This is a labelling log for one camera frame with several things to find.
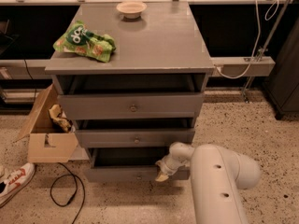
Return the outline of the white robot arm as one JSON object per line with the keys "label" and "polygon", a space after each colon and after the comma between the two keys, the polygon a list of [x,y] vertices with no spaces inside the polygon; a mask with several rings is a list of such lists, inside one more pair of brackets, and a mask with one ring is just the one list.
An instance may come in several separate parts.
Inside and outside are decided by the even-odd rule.
{"label": "white robot arm", "polygon": [[249,224],[239,191],[258,184],[261,169],[256,160],[217,145],[175,142],[156,164],[158,182],[190,165],[196,224]]}

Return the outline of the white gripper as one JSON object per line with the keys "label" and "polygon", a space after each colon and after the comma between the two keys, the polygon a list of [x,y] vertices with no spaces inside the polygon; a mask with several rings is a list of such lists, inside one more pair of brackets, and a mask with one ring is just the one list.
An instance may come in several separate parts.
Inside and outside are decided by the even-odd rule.
{"label": "white gripper", "polygon": [[188,162],[188,160],[180,161],[175,159],[170,154],[164,156],[161,160],[155,162],[155,164],[161,169],[155,180],[157,182],[166,181],[170,175],[173,175],[180,167],[185,166]]}

